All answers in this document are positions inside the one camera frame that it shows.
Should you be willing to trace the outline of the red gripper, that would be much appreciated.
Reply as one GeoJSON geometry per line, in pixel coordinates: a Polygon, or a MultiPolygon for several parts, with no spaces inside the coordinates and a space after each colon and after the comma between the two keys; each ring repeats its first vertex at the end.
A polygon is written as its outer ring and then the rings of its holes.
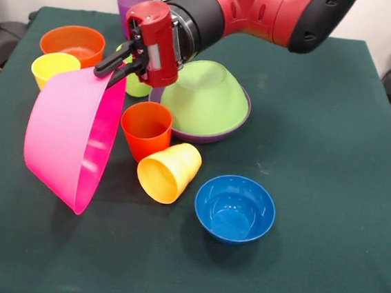
{"type": "Polygon", "coordinates": [[[170,7],[162,1],[143,1],[131,7],[126,20],[130,27],[129,41],[96,64],[94,75],[112,75],[106,90],[132,73],[153,88],[174,83],[178,66],[170,7]],[[131,55],[132,62],[124,63],[124,59],[131,55]]]}

